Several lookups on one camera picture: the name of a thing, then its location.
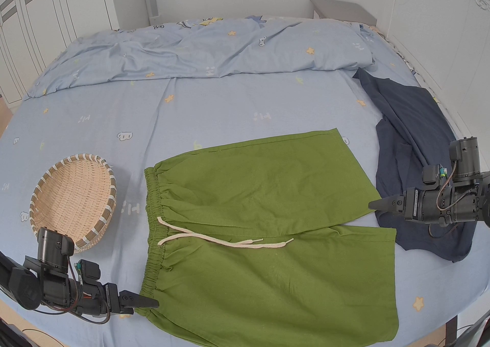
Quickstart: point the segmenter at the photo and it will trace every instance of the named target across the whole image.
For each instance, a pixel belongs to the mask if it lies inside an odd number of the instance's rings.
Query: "woven bamboo basket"
[[[54,164],[41,177],[29,207],[31,228],[56,230],[75,242],[75,253],[99,242],[116,208],[116,179],[107,162],[77,154]]]

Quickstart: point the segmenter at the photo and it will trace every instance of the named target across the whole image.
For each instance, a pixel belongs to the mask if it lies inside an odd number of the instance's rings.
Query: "headboard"
[[[490,165],[490,0],[384,0],[377,27]]]

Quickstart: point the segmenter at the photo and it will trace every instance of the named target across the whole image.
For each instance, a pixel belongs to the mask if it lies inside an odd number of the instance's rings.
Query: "white wardrobe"
[[[148,25],[145,0],[0,0],[0,94],[15,111],[73,40]]]

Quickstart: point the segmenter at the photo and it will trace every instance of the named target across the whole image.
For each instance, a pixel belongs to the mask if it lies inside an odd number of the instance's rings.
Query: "green shorts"
[[[145,177],[141,293],[160,307],[137,311],[162,330],[210,347],[395,337],[396,231],[340,226],[379,195],[336,129],[192,151]]]

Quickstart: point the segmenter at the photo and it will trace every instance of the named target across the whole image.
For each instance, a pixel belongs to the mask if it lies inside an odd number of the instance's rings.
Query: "cartoon print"
[[[202,22],[199,25],[203,25],[203,26],[211,25],[212,23],[216,22],[217,20],[223,20],[223,18],[208,18],[208,19],[202,20]]]
[[[352,45],[354,45],[354,48],[357,48],[358,50],[364,50],[364,48],[361,47],[361,44],[359,43],[352,43]]]
[[[249,15],[248,17],[245,17],[245,19],[256,21],[259,24],[259,27],[265,27],[264,24],[267,22],[266,20],[263,20],[262,19],[262,15],[260,15],[260,16],[257,16],[257,15]]]
[[[413,303],[413,308],[417,311],[420,312],[422,308],[425,306],[424,305],[424,297],[416,297],[415,302]]]
[[[131,139],[133,137],[133,133],[132,132],[119,132],[118,133],[118,138],[119,140],[122,142],[123,140],[128,140],[128,139]]]
[[[265,118],[268,118],[269,120],[272,119],[269,112],[267,112],[266,115],[263,115],[262,113],[255,112],[253,115],[254,115],[254,118],[253,118],[254,121],[257,121],[259,119],[258,117],[260,117],[261,120],[264,120]]]
[[[187,25],[187,22],[189,22],[189,20],[181,20],[180,22],[177,22],[177,25],[185,27],[186,29],[190,29],[192,26]]]
[[[125,211],[125,207],[126,207],[126,200],[123,201],[123,205],[122,205],[122,209],[121,209],[121,214],[124,214],[124,211]],[[128,215],[131,215],[131,212],[136,212],[137,214],[140,213],[140,204],[137,203],[135,207],[131,207],[131,203],[129,203],[127,205],[127,214]]]

